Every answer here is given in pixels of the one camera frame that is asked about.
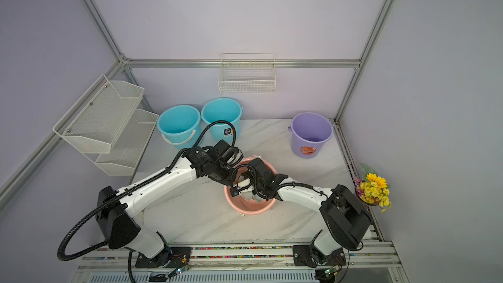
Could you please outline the mint green microfiber cloth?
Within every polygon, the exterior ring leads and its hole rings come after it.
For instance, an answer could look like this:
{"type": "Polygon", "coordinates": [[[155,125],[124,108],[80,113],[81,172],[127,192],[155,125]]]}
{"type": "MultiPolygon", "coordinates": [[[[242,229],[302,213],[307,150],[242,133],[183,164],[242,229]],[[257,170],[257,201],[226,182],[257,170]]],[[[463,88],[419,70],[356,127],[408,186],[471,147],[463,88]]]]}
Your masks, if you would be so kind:
{"type": "Polygon", "coordinates": [[[248,174],[242,174],[240,175],[239,177],[243,176],[244,178],[250,178],[251,181],[252,181],[252,185],[251,187],[249,188],[249,190],[245,191],[245,192],[242,192],[240,194],[240,196],[246,200],[254,200],[255,202],[259,203],[261,201],[261,198],[256,194],[254,193],[255,189],[253,187],[253,179],[251,177],[251,175],[248,175],[248,174]]]}

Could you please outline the pink plastic bucket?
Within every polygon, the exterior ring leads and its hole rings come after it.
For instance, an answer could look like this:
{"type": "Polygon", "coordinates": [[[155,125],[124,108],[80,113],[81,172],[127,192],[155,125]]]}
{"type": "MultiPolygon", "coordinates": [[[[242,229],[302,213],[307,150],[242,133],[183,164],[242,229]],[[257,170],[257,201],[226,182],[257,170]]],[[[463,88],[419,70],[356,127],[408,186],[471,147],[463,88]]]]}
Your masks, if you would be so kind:
{"type": "MultiPolygon", "coordinates": [[[[276,169],[268,161],[256,155],[242,159],[242,161],[239,162],[239,165],[248,164],[254,159],[261,159],[273,174],[278,174],[276,169]]],[[[224,195],[233,210],[241,216],[256,216],[263,214],[270,210],[278,202],[276,199],[262,199],[260,201],[256,201],[254,198],[246,199],[240,195],[233,197],[231,195],[231,189],[228,186],[224,187],[224,195]]]]}

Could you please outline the teal plastic bucket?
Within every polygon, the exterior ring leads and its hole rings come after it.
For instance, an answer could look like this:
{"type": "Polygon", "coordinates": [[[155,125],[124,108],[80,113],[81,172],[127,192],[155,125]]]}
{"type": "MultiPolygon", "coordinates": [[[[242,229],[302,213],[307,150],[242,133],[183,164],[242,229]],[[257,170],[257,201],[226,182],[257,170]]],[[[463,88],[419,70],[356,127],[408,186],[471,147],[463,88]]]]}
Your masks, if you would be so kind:
{"type": "Polygon", "coordinates": [[[216,121],[227,121],[234,126],[235,132],[228,124],[216,124],[210,129],[212,137],[218,142],[225,140],[231,143],[240,132],[242,106],[232,98],[217,98],[204,105],[201,112],[203,121],[209,125],[216,121]]]}
{"type": "Polygon", "coordinates": [[[157,120],[162,139],[176,149],[190,148],[201,133],[200,111],[188,105],[171,107],[157,120]]]}

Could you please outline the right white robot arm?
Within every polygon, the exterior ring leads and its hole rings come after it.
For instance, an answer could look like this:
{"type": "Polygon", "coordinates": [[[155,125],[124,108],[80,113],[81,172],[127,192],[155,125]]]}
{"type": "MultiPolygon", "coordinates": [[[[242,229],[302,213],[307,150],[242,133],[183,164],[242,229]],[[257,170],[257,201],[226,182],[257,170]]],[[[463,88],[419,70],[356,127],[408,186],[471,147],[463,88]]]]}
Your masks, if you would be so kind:
{"type": "Polygon", "coordinates": [[[344,248],[356,251],[367,233],[372,218],[355,195],[344,185],[333,189],[314,187],[274,173],[261,158],[248,163],[254,195],[265,201],[276,199],[295,203],[318,212],[326,225],[312,241],[323,256],[344,248]]]}

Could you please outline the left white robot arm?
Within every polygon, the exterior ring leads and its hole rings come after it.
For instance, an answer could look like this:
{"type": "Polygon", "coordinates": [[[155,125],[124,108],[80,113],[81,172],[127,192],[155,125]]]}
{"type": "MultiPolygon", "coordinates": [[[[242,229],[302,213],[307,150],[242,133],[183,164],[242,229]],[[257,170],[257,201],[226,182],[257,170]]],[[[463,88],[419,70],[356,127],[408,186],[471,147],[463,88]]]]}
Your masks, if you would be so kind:
{"type": "Polygon", "coordinates": [[[124,197],[102,209],[96,217],[106,246],[112,250],[128,248],[149,259],[171,255],[163,236],[147,229],[135,217],[176,188],[197,178],[208,177],[224,186],[232,185],[236,177],[233,163],[241,158],[240,149],[224,140],[214,146],[182,149],[167,168],[116,190],[116,196],[124,194],[124,197]]]}

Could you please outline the purple plastic bucket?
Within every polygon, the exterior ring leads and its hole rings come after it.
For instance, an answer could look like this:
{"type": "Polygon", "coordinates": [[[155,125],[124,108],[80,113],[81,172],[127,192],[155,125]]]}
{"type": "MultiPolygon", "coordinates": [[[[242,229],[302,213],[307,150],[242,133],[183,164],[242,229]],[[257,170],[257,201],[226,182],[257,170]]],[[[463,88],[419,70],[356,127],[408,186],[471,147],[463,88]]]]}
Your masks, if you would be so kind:
{"type": "Polygon", "coordinates": [[[303,159],[312,159],[320,154],[325,143],[332,138],[334,129],[324,116],[305,112],[292,119],[289,131],[292,133],[293,153],[303,159]]]}

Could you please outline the yellow artificial flower bouquet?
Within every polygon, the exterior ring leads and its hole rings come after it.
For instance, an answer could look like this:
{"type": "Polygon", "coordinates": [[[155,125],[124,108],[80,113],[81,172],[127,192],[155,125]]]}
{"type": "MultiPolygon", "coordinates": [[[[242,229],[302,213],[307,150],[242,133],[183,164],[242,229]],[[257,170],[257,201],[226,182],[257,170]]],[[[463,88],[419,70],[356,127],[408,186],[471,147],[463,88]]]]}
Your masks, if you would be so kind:
{"type": "Polygon", "coordinates": [[[368,206],[378,206],[384,213],[392,208],[390,186],[371,166],[360,163],[359,177],[354,177],[356,196],[368,206]]]}

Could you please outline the white mesh two-tier shelf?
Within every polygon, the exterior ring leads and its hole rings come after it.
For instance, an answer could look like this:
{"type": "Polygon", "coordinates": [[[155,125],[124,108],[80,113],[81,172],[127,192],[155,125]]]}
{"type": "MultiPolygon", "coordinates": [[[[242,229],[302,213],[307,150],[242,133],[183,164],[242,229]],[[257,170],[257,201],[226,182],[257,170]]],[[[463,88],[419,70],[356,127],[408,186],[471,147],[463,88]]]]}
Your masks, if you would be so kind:
{"type": "Polygon", "coordinates": [[[144,88],[99,77],[53,126],[61,139],[109,176],[133,176],[158,115],[141,108],[144,88]]]}

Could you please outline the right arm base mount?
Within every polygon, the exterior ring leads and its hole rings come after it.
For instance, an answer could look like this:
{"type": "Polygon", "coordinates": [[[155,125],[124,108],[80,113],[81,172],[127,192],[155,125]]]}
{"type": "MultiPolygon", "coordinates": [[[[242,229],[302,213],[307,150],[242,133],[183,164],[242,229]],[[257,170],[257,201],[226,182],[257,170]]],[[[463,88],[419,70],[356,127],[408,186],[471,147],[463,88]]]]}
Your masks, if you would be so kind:
{"type": "Polygon", "coordinates": [[[293,262],[295,266],[306,266],[317,268],[322,266],[339,266],[347,264],[343,248],[334,241],[329,231],[320,230],[310,244],[296,244],[292,246],[293,262]],[[331,254],[325,254],[315,246],[319,235],[322,235],[322,243],[330,239],[330,248],[333,248],[331,254]]]}

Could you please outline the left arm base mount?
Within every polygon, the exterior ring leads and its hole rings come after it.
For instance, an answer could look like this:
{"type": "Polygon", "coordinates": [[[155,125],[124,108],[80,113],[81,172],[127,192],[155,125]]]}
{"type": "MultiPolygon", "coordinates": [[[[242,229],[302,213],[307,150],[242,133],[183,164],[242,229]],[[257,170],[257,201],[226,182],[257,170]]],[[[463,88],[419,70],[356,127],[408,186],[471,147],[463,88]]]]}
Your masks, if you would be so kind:
{"type": "Polygon", "coordinates": [[[190,246],[169,246],[154,258],[147,258],[143,254],[139,254],[135,267],[137,269],[182,268],[189,263],[192,250],[190,246]]]}

